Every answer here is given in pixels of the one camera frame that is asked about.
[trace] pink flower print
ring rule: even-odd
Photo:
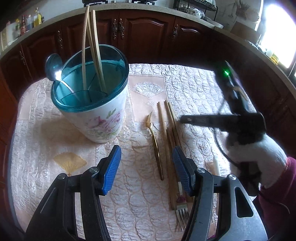
[[[90,122],[87,123],[88,127],[91,129],[101,126],[102,124],[104,124],[106,122],[106,120],[101,119],[100,116],[94,118],[93,120],[89,120],[89,121],[92,121],[92,123],[94,123],[94,124],[91,124]]]
[[[120,112],[117,113],[117,115],[114,117],[114,122],[120,121]]]

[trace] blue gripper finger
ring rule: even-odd
[[[121,160],[121,148],[114,145],[108,157],[100,160],[98,164],[102,194],[106,195],[111,190],[117,169]]]
[[[195,173],[196,164],[192,159],[186,158],[180,146],[176,146],[173,150],[173,162],[180,178],[183,189],[189,196],[195,196]]]

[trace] gold fork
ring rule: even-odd
[[[160,155],[159,155],[159,149],[157,145],[157,141],[155,138],[155,135],[153,133],[153,130],[151,129],[151,114],[152,112],[148,115],[147,120],[146,120],[146,127],[150,130],[151,135],[152,135],[152,143],[153,143],[153,148],[154,148],[154,154],[155,154],[155,159],[158,167],[158,172],[159,172],[159,177],[161,180],[163,180],[163,170],[161,167],[161,160],[160,160]]]

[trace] fork tines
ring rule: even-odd
[[[184,231],[189,220],[189,213],[186,204],[177,205],[176,216],[182,231]]]

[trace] kitchen cabinet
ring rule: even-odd
[[[118,14],[117,10],[96,12],[96,27],[100,44],[117,47]],[[66,59],[82,49],[83,21],[84,14],[61,21]],[[87,36],[85,46],[89,46]]]
[[[49,55],[57,53],[64,62],[66,60],[60,23],[54,23],[37,31],[21,44],[34,82],[45,78],[44,66]]]
[[[287,156],[296,157],[296,100],[291,93],[287,99],[276,109],[272,116],[273,125],[267,133],[285,151]]]
[[[200,66],[206,60],[209,31],[199,23],[176,17],[165,55],[174,64]]]
[[[31,83],[45,77],[44,65],[50,54],[59,54],[65,62],[81,50],[83,19],[84,14],[79,14],[44,28],[40,25],[37,28],[41,29],[35,28],[36,32],[0,60],[0,103],[4,103],[0,106],[0,213],[9,218],[7,167],[17,103]],[[210,69],[216,61],[227,60],[257,111],[264,115],[267,134],[288,155],[296,157],[296,100],[292,95],[296,90],[287,87],[284,81],[289,80],[266,63],[267,57],[255,54],[230,38],[230,34],[173,14],[113,9],[97,11],[96,20],[100,44],[118,47],[130,64],[180,64]]]
[[[0,213],[11,218],[7,194],[8,154],[17,116],[17,101],[0,69]]]
[[[19,100],[33,81],[21,45],[19,44],[9,51],[1,59],[0,65],[9,89]]]
[[[152,11],[119,12],[118,48],[132,63],[159,63],[175,16]]]

